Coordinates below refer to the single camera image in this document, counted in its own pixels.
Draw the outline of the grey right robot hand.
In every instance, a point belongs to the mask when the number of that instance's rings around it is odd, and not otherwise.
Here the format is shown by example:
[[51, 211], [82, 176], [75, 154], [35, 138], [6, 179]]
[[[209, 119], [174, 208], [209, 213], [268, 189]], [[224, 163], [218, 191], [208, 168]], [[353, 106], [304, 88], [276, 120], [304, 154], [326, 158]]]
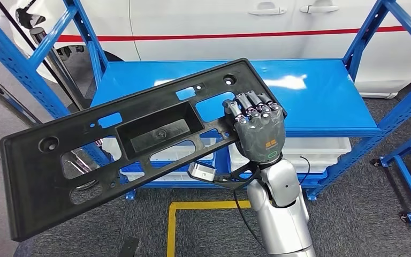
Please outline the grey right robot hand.
[[286, 112], [266, 93], [253, 90], [224, 100], [225, 117], [238, 135], [241, 155], [258, 164], [272, 163], [282, 156], [286, 135]]

